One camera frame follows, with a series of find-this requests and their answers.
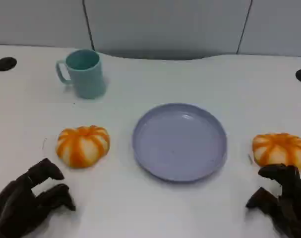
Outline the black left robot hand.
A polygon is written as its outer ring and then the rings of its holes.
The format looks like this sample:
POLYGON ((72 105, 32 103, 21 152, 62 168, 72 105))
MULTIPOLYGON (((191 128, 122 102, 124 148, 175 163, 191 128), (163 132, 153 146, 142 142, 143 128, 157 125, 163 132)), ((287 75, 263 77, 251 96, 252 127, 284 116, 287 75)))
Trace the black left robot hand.
POLYGON ((60 183, 35 195, 32 188, 47 179, 63 180, 61 170, 44 158, 0 192, 0 238, 21 238, 39 227, 54 210, 76 207, 69 187, 60 183))

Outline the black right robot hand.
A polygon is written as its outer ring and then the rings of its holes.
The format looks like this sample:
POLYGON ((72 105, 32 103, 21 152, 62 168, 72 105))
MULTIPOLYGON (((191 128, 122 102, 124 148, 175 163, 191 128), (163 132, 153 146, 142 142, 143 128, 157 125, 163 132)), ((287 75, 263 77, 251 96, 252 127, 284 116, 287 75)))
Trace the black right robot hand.
POLYGON ((258 174, 276 181, 282 188, 275 197, 260 187, 248 200, 248 210, 258 209, 269 216, 274 228, 289 238, 301 238, 301 177, 298 167, 270 164, 259 169, 258 174))

